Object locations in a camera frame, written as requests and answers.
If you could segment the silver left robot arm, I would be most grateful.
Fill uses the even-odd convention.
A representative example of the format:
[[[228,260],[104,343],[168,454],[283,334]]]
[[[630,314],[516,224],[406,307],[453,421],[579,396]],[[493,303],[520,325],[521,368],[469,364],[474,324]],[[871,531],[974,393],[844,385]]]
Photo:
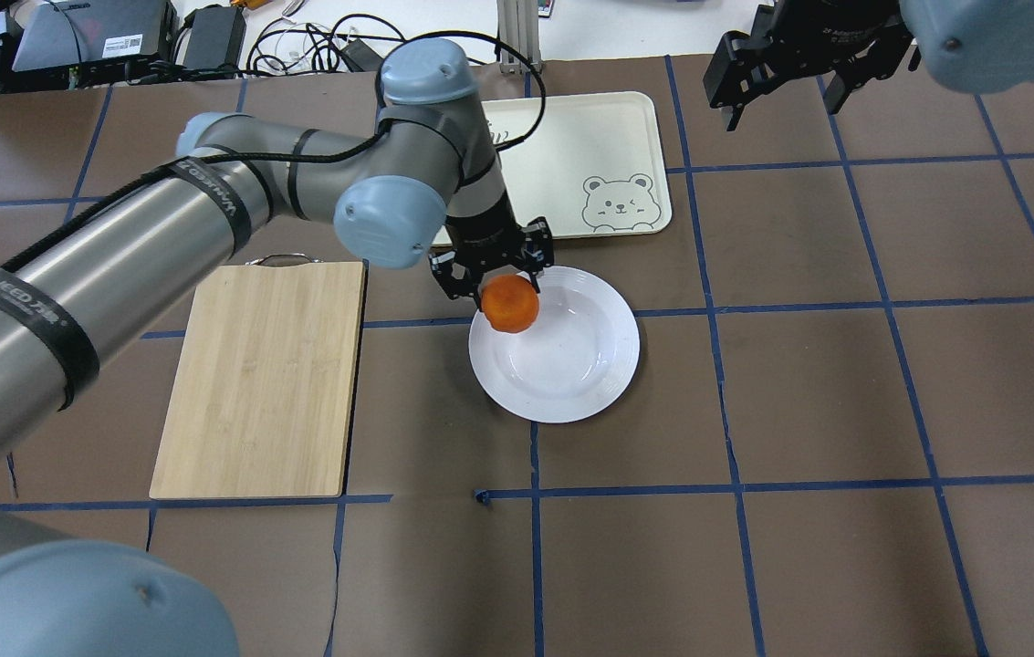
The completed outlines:
[[[454,32],[395,48],[375,88],[363,142],[192,117],[173,161],[0,265],[0,461],[278,214],[332,223],[372,266],[428,258],[451,299],[499,267],[553,265],[547,221],[513,211]],[[160,558],[0,511],[0,656],[238,653],[224,604]]]

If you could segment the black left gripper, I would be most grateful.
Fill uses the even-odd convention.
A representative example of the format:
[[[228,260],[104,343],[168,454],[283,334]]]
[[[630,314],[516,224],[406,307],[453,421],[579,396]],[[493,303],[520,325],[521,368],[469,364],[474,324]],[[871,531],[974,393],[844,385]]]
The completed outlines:
[[[554,266],[554,243],[546,217],[525,227],[517,223],[511,200],[500,196],[482,213],[447,216],[447,235],[454,253],[429,253],[434,282],[451,300],[470,298],[480,310],[484,274],[503,266],[516,267],[540,291],[538,276]]]

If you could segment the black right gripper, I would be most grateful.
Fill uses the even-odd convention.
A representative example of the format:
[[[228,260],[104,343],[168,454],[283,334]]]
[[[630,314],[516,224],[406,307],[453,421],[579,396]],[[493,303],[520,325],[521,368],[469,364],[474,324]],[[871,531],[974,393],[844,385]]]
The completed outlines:
[[[725,130],[736,130],[750,101],[774,90],[771,69],[832,69],[822,92],[838,115],[850,95],[892,74],[882,55],[913,44],[899,1],[776,1],[762,5],[750,35],[728,32],[710,58],[703,84]],[[859,56],[866,51],[870,55]]]

